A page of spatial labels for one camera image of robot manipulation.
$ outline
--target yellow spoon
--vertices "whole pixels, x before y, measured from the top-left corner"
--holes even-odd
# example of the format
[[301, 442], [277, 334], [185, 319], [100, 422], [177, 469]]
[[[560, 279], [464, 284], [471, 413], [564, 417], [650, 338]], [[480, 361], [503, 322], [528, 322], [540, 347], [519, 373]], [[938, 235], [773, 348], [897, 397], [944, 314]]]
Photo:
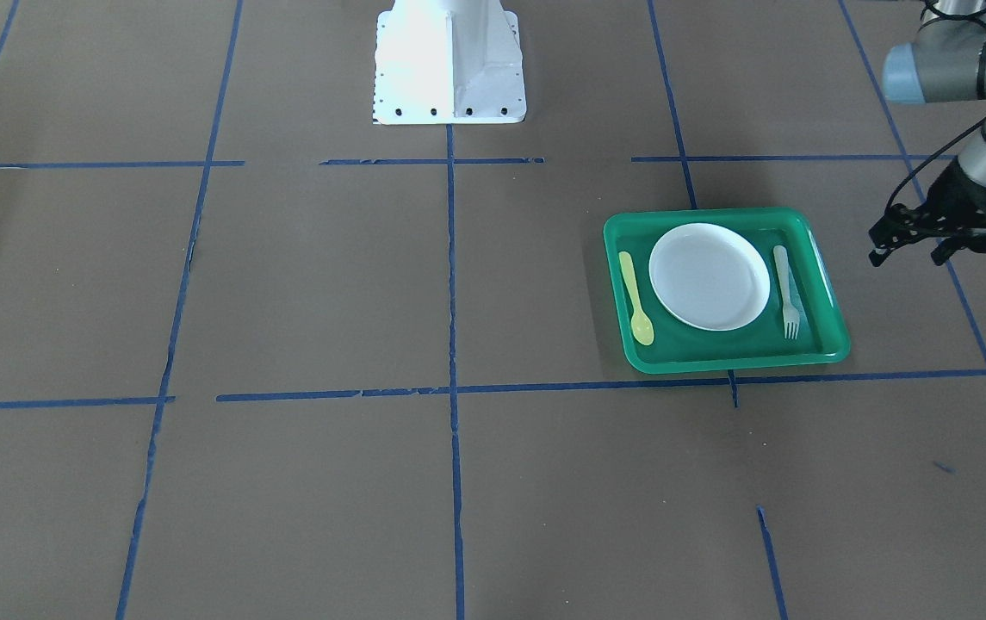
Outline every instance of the yellow spoon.
[[634, 306], [634, 313], [630, 315], [630, 333], [633, 333], [634, 339], [642, 345], [650, 346], [654, 344], [654, 323], [650, 322], [645, 311], [642, 311], [642, 299], [638, 298], [638, 279], [635, 278], [634, 263], [631, 262], [628, 252], [619, 252], [619, 267], [623, 268], [623, 283], [627, 286], [630, 303]]

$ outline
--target plastic fork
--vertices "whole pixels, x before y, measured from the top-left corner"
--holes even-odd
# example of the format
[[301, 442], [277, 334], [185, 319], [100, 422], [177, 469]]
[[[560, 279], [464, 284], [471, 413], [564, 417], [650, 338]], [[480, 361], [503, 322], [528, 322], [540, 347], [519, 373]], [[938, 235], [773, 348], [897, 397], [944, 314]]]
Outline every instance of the plastic fork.
[[791, 264], [787, 259], [787, 248], [778, 245], [772, 248], [776, 259], [776, 279], [779, 280], [780, 299], [784, 300], [784, 338], [799, 338], [799, 310], [791, 303]]

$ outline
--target blue painter's tape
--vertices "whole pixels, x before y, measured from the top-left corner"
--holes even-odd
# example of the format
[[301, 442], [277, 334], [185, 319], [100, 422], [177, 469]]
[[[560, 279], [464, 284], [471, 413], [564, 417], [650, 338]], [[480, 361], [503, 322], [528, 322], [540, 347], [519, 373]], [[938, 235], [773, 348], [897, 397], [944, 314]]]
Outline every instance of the blue painter's tape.
[[726, 381], [729, 381], [729, 397], [734, 401], [734, 408], [741, 408], [741, 398], [737, 393], [737, 375], [733, 370], [726, 370]]
[[56, 162], [3, 162], [0, 170], [68, 170], [100, 168], [234, 168], [245, 165], [244, 160], [217, 161], [56, 161]]
[[488, 164], [544, 164], [545, 158], [535, 157], [501, 157], [501, 158], [457, 158], [457, 165], [488, 165]]
[[[240, 16], [244, 13], [244, 0], [237, 0], [236, 13], [233, 15], [233, 31], [229, 34], [228, 50], [225, 52], [225, 68], [221, 73], [220, 89], [217, 91], [217, 103], [214, 106], [213, 126], [209, 131], [209, 146], [206, 149], [206, 162], [202, 166], [202, 180], [198, 184], [198, 199], [194, 206], [194, 222], [190, 224], [189, 242], [186, 246], [186, 259], [183, 264], [182, 279], [179, 280], [178, 299], [175, 302], [175, 315], [171, 323], [171, 337], [167, 342], [167, 363], [164, 368], [163, 377], [159, 382], [159, 396], [166, 396], [171, 381], [171, 372], [175, 362], [175, 348], [178, 342], [179, 326], [183, 321], [183, 307], [186, 305], [186, 291], [190, 284], [190, 259], [194, 254], [194, 247], [198, 240], [198, 231], [202, 223], [202, 209], [205, 207], [206, 191], [209, 185], [209, 172], [213, 169], [209, 162], [214, 161], [214, 150], [217, 148], [217, 134], [220, 132], [221, 113], [225, 107], [225, 94], [228, 92], [229, 75], [233, 71], [233, 55], [236, 53], [236, 40], [240, 31]], [[121, 592], [118, 595], [118, 608], [115, 613], [115, 620], [124, 620], [126, 608], [129, 605], [129, 593], [132, 587], [133, 571], [137, 565], [137, 549], [140, 545], [141, 531], [145, 524], [145, 510], [147, 497], [152, 485], [152, 471], [155, 466], [155, 455], [157, 454], [157, 436], [159, 428], [163, 424], [164, 403], [155, 406], [155, 413], [152, 417], [152, 434], [149, 439], [149, 451], [147, 451], [147, 463], [145, 468], [145, 487], [141, 492], [141, 499], [137, 503], [137, 513], [133, 518], [133, 530], [129, 541], [129, 553], [126, 557], [126, 570], [121, 577]]]
[[445, 158], [328, 158], [320, 165], [446, 165]]
[[66, 400], [0, 400], [0, 409], [66, 409], [75, 407], [117, 407], [170, 403], [174, 397], [66, 398]]
[[[704, 388], [704, 386], [772, 385], [793, 383], [839, 383], [839, 381], [909, 381], [929, 378], [984, 377], [986, 369], [905, 370], [889, 373], [842, 373], [783, 376], [728, 376], [705, 378], [674, 378], [646, 381], [579, 381], [579, 383], [513, 383], [488, 385], [456, 385], [458, 394], [503, 394], [517, 392], [579, 392], [592, 389], [650, 389]], [[333, 389], [318, 392], [269, 392], [221, 394], [218, 403], [245, 403], [264, 400], [329, 400], [330, 398], [434, 396], [449, 394], [450, 386], [388, 387], [376, 389]]]
[[757, 506], [757, 521], [760, 522], [760, 537], [765, 544], [765, 555], [768, 556], [768, 572], [772, 574], [772, 589], [776, 592], [776, 608], [779, 620], [787, 620], [787, 603], [784, 601], [784, 585], [779, 578], [779, 566], [776, 564], [776, 547], [772, 545], [772, 533], [768, 530], [764, 507]]
[[669, 79], [669, 64], [665, 60], [665, 47], [661, 44], [661, 30], [657, 25], [657, 10], [654, 0], [647, 0], [649, 8], [649, 23], [654, 29], [654, 46], [657, 47], [657, 59], [661, 62], [661, 81], [665, 83], [665, 94], [669, 98], [669, 114], [673, 118], [673, 133], [677, 136], [677, 150], [680, 152], [681, 168], [685, 172], [685, 186], [688, 189], [688, 201], [691, 208], [698, 208], [696, 200], [696, 185], [692, 183], [692, 169], [688, 165], [688, 150], [685, 149], [685, 134], [680, 130], [680, 115], [677, 113], [677, 99], [673, 95], [673, 81]]
[[462, 447], [458, 439], [458, 362], [457, 362], [457, 264], [455, 262], [454, 219], [454, 126], [446, 126], [446, 262], [450, 295], [450, 487], [454, 502], [454, 612], [456, 620], [466, 616], [466, 572], [462, 553]]

